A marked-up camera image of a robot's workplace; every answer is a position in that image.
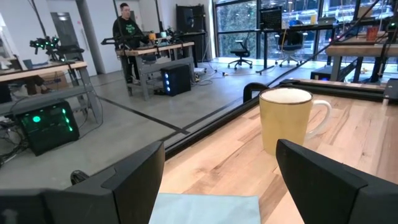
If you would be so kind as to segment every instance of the wooden desk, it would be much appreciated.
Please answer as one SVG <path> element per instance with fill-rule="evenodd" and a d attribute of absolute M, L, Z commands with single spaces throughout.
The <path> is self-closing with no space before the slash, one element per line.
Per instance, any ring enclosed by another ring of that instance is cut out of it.
<path fill-rule="evenodd" d="M 350 38 L 345 41 L 350 42 L 364 42 L 366 43 L 366 35 L 359 35 L 358 38 Z M 332 45 L 326 49 L 326 54 L 330 56 L 355 56 L 355 57 L 380 57 L 383 44 L 376 45 Z M 392 44 L 390 49 L 386 52 L 388 57 L 398 56 L 398 44 Z"/>
<path fill-rule="evenodd" d="M 189 46 L 193 46 L 195 45 L 195 43 L 193 42 L 188 42 L 188 43 L 183 43 L 183 44 L 173 44 L 173 45 L 168 45 L 168 46 L 164 46 L 164 47 L 159 47 L 159 51 L 163 51 L 163 50 L 172 50 L 172 49 L 177 49 L 182 47 L 189 47 Z M 157 53 L 157 48 L 155 47 L 148 47 L 147 49 L 145 47 L 141 47 L 141 49 L 137 49 L 137 50 L 126 50 L 126 55 L 127 56 L 138 56 L 138 55 L 144 55 L 144 54 L 151 54 L 151 53 Z M 124 51 L 123 50 L 117 50 L 116 54 L 118 56 L 125 56 Z"/>
<path fill-rule="evenodd" d="M 331 72 L 331 81 L 336 81 L 338 78 L 338 72 L 341 67 L 341 60 L 343 56 L 352 56 L 358 57 L 357 66 L 354 75 L 354 82 L 358 82 L 359 75 L 361 73 L 361 66 L 363 57 L 376 57 L 375 66 L 373 68 L 371 82 L 376 82 L 379 80 L 379 71 L 381 66 L 381 51 L 383 48 L 384 41 L 387 40 L 387 37 L 381 39 L 381 44 L 375 45 L 332 45 L 326 49 L 326 54 L 328 56 L 333 57 L 333 67 Z M 358 38 L 352 37 L 345 41 L 346 43 L 350 42 L 364 42 L 366 43 L 366 34 L 359 34 Z M 386 48 L 386 57 L 396 57 L 398 56 L 398 44 L 392 44 L 387 51 Z"/>
<path fill-rule="evenodd" d="M 97 104 L 96 96 L 94 94 L 94 89 L 91 84 L 90 76 L 88 75 L 86 67 L 87 67 L 86 62 L 75 62 L 73 64 L 70 64 L 70 66 L 61 63 L 60 65 L 57 64 L 44 65 L 43 67 L 28 71 L 14 72 L 9 75 L 0 75 L 0 82 L 7 82 L 11 80 L 33 77 L 35 75 L 48 74 L 52 72 L 69 70 L 70 73 L 74 73 L 73 70 L 78 70 L 81 76 L 81 80 L 83 82 L 83 85 L 79 86 L 77 80 L 74 80 L 72 81 L 74 86 L 73 88 L 54 91 L 44 95 L 30 96 L 24 100 L 19 101 L 18 104 L 16 102 L 0 104 L 0 114 L 5 115 L 9 113 L 16 113 L 16 111 L 26 110 L 26 108 L 42 105 L 44 103 L 48 103 L 49 101 L 67 99 L 77 96 L 80 104 L 80 107 L 77 108 L 77 110 L 91 108 L 95 116 L 96 122 L 100 123 L 101 111 Z M 86 100 L 84 99 L 84 97 L 82 97 L 82 95 L 87 96 L 87 100 L 89 103 L 86 102 Z"/>
<path fill-rule="evenodd" d="M 27 77 L 32 77 L 35 75 L 43 75 L 43 74 L 48 74 L 48 73 L 53 73 L 53 72 L 61 72 L 65 70 L 69 70 L 70 68 L 72 69 L 78 69 L 78 68 L 85 68 L 87 67 L 86 62 L 76 62 L 73 64 L 65 65 L 60 63 L 58 64 L 50 64 L 50 65 L 44 65 L 41 67 L 35 67 L 32 70 L 27 70 L 27 71 L 20 71 L 20 70 L 11 70 L 10 72 L 7 73 L 0 73 L 0 82 L 5 82 L 5 81 L 10 81 L 10 80 L 16 80 L 20 78 L 27 78 Z"/>
<path fill-rule="evenodd" d="M 330 102 L 331 120 L 324 132 L 305 141 L 304 146 L 398 183 L 398 106 L 325 95 L 315 95 L 315 99 Z M 325 113 L 322 107 L 314 108 L 308 129 Z M 262 148 L 258 106 L 169 159 L 160 192 L 258 195 L 262 223 L 303 223 L 276 158 Z"/>
<path fill-rule="evenodd" d="M 145 66 L 144 61 L 142 57 L 144 57 L 145 54 L 154 54 L 158 52 L 157 48 L 153 47 L 142 47 L 141 49 L 136 49 L 136 50 L 117 50 L 116 54 L 118 56 L 135 56 L 136 57 L 136 65 L 137 70 L 139 72 L 139 77 L 140 77 L 140 85 L 135 85 L 133 83 L 127 83 L 127 92 L 129 93 L 129 96 L 132 96 L 132 88 L 135 86 L 138 86 L 141 88 L 143 95 L 144 95 L 144 100 L 147 101 L 149 100 L 149 91 L 147 87 L 147 74 L 149 73 L 154 73 L 160 71 L 162 68 L 174 66 L 174 65 L 184 65 L 187 64 L 190 66 L 191 70 L 191 79 L 194 81 L 194 63 L 193 63 L 193 50 L 192 47 L 195 45 L 194 42 L 187 42 L 183 44 L 173 44 L 173 45 L 168 45 L 164 47 L 159 47 L 159 52 L 165 51 L 165 50 L 171 50 L 174 52 L 174 60 L 172 59 L 171 62 L 165 62 L 165 63 L 154 63 L 151 66 Z M 180 58 L 177 59 L 177 49 L 187 49 L 185 50 L 185 58 Z"/>

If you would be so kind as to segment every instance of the desk surface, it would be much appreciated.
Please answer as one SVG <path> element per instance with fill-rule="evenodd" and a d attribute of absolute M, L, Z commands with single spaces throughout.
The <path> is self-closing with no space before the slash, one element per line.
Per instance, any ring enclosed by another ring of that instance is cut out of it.
<path fill-rule="evenodd" d="M 398 183 L 398 106 L 315 95 L 333 110 L 325 131 L 305 147 Z M 308 129 L 324 117 L 314 108 Z M 258 195 L 262 223 L 303 223 L 277 165 L 262 149 L 259 107 L 180 152 L 165 164 L 160 192 Z"/>
<path fill-rule="evenodd" d="M 73 64 L 70 64 L 71 68 L 83 68 L 87 67 L 86 62 L 75 62 Z M 57 66 L 57 63 L 51 63 L 48 65 L 44 65 L 41 67 L 36 67 L 33 70 L 27 70 L 27 71 L 17 71 L 17 70 L 12 70 L 11 74 L 7 73 L 0 73 L 0 82 L 5 82 L 5 81 L 10 81 L 10 80 L 15 80 L 19 78 L 26 78 L 26 77 L 31 77 L 35 75 L 43 75 L 47 73 L 52 73 L 52 72 L 60 72 L 60 71 L 65 71 L 68 70 L 69 66 L 65 65 L 64 63 L 60 63 Z"/>
<path fill-rule="evenodd" d="M 345 41 L 350 42 L 364 42 L 366 43 L 366 35 L 359 35 L 358 38 L 353 37 Z M 332 45 L 326 49 L 326 54 L 329 56 L 355 56 L 355 57 L 380 57 L 383 44 L 375 45 Z M 398 44 L 392 44 L 388 52 L 388 57 L 398 56 Z"/>
<path fill-rule="evenodd" d="M 180 48 L 181 46 L 189 47 L 189 46 L 193 46 L 193 45 L 195 45 L 194 42 L 187 42 L 187 43 L 183 43 L 183 44 L 171 44 L 171 45 L 159 47 L 159 51 L 177 49 L 177 48 Z M 149 47 L 148 49 L 126 50 L 126 55 L 127 56 L 138 56 L 138 55 L 151 54 L 151 53 L 156 53 L 156 52 L 157 52 L 157 48 Z M 124 55 L 124 51 L 117 50 L 116 54 Z"/>

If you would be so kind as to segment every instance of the concrete floor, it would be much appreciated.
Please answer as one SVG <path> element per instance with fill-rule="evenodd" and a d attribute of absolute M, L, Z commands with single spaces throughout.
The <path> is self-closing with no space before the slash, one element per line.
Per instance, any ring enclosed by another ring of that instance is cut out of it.
<path fill-rule="evenodd" d="M 139 90 L 133 97 L 127 95 L 121 72 L 91 78 L 101 99 L 103 125 L 91 131 L 97 124 L 90 114 L 80 134 L 91 132 L 77 142 L 39 157 L 29 150 L 18 155 L 0 168 L 0 189 L 64 189 L 70 186 L 70 173 L 74 170 L 94 174 L 159 139 L 168 146 L 240 105 L 246 84 L 269 83 L 294 67 L 275 67 L 260 76 L 255 73 L 262 68 L 260 65 L 254 65 L 253 69 L 247 66 L 237 71 L 228 69 L 225 62 L 232 60 L 219 58 L 200 64 L 208 68 L 203 78 L 211 82 L 200 83 L 175 97 L 151 95 L 149 101 L 142 99 Z M 310 62 L 285 78 L 309 78 L 314 68 L 324 64 Z M 85 117 L 81 113 L 76 113 L 75 117 L 79 125 L 83 124 Z"/>

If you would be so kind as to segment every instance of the yellow mug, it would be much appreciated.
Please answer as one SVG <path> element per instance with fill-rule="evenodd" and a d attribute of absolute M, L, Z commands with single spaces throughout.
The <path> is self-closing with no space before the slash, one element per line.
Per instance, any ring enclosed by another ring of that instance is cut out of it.
<path fill-rule="evenodd" d="M 287 139 L 302 145 L 327 124 L 331 106 L 325 100 L 313 100 L 311 93 L 296 88 L 275 88 L 261 92 L 260 115 L 264 150 L 275 155 L 278 139 Z M 309 133 L 307 124 L 313 106 L 327 108 L 323 121 Z"/>

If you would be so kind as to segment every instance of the mug rim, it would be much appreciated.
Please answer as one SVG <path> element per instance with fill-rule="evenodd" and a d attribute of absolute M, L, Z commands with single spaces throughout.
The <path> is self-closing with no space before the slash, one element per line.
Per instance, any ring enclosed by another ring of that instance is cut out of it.
<path fill-rule="evenodd" d="M 298 102 L 298 103 L 280 103 L 280 102 L 276 102 L 276 101 L 272 101 L 272 100 L 267 100 L 267 99 L 265 99 L 264 97 L 262 97 L 262 94 L 263 94 L 263 93 L 265 93 L 265 92 L 267 92 L 267 91 L 278 90 L 278 89 L 293 89 L 293 90 L 305 91 L 305 92 L 307 92 L 307 93 L 309 93 L 309 94 L 311 95 L 311 98 L 310 98 L 309 100 L 301 101 L 301 102 Z M 264 101 L 266 101 L 266 102 L 276 103 L 276 104 L 279 104 L 279 105 L 300 105 L 300 104 L 308 103 L 309 101 L 312 101 L 312 100 L 313 100 L 313 95 L 312 95 L 312 93 L 310 93 L 309 91 L 307 91 L 307 90 L 302 90 L 302 89 L 299 89 L 299 88 L 292 88 L 292 87 L 269 88 L 268 90 L 263 90 L 263 91 L 261 91 L 260 94 L 259 94 L 259 96 L 260 96 L 260 99 L 262 99 L 262 100 L 264 100 Z"/>

